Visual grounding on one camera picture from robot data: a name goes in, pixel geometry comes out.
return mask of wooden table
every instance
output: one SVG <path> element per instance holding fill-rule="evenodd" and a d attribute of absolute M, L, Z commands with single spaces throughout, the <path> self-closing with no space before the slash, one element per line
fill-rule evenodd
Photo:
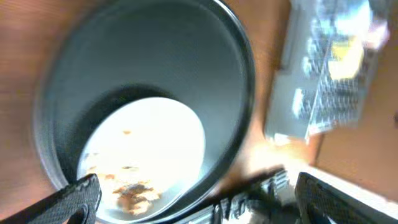
<path fill-rule="evenodd" d="M 263 136 L 267 96 L 278 69 L 289 1 L 228 0 L 242 20 L 256 60 L 256 107 L 249 134 L 215 194 L 289 159 L 313 164 L 320 138 L 273 146 Z M 100 1 L 0 0 L 0 219 L 54 192 L 31 140 L 37 82 L 70 29 Z"/>

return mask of black pot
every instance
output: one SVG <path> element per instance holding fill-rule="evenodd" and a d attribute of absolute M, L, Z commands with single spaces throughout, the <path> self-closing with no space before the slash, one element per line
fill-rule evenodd
<path fill-rule="evenodd" d="M 193 188 L 164 222 L 200 203 L 226 173 L 254 104 L 254 61 L 242 25 L 213 0 L 120 0 L 99 7 L 65 42 L 35 102 L 34 138 L 56 189 L 76 180 L 91 133 L 126 103 L 162 96 L 189 106 L 205 129 Z"/>

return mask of wooden surface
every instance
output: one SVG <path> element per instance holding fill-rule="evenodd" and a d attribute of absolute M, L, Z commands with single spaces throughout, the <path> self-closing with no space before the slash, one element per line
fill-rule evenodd
<path fill-rule="evenodd" d="M 358 128 L 325 135 L 317 166 L 398 202 L 398 4 Z"/>
<path fill-rule="evenodd" d="M 37 82 L 62 40 L 98 2 L 0 0 L 0 219 L 50 195 L 31 136 L 32 100 Z M 256 107 L 249 135 L 219 190 L 272 170 L 289 159 L 314 163 L 319 138 L 309 146 L 269 144 L 263 136 L 267 96 L 278 69 L 289 15 L 289 1 L 229 0 L 242 20 L 256 60 Z"/>

